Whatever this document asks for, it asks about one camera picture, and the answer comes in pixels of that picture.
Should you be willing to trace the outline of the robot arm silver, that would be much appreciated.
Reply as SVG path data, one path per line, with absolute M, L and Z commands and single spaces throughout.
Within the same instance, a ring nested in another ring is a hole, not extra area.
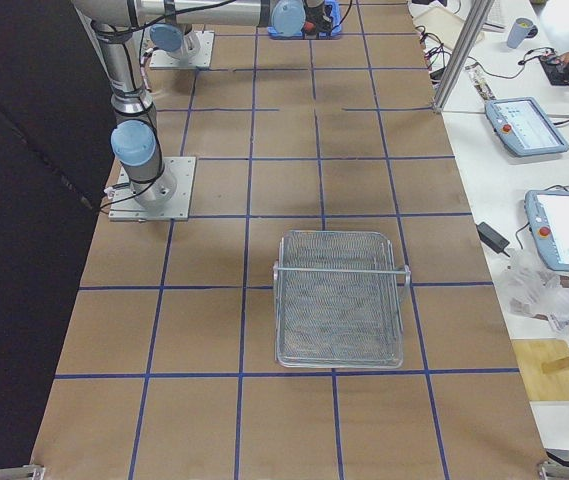
M 200 42 L 191 31 L 184 33 L 178 26 L 158 23 L 150 28 L 150 39 L 154 45 L 170 57 L 186 61 L 200 51 Z
M 112 90 L 117 125 L 111 146 L 128 176 L 126 202 L 164 216 L 182 187 L 163 155 L 156 108 L 139 65 L 143 38 L 179 59 L 196 55 L 195 23 L 272 27 L 288 37 L 305 29 L 330 32 L 322 1 L 76 1 L 97 40 Z

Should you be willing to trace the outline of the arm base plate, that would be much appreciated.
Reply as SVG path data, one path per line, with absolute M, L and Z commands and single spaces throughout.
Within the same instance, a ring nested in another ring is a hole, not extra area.
M 195 157 L 165 157 L 162 176 L 146 190 L 131 184 L 123 166 L 120 167 L 112 205 L 107 207 L 111 221 L 186 221 L 189 218 L 194 183 Z
M 191 31 L 182 39 L 179 49 L 169 51 L 170 42 L 151 35 L 156 50 L 150 68 L 154 70 L 206 70 L 210 68 L 214 45 L 213 31 Z

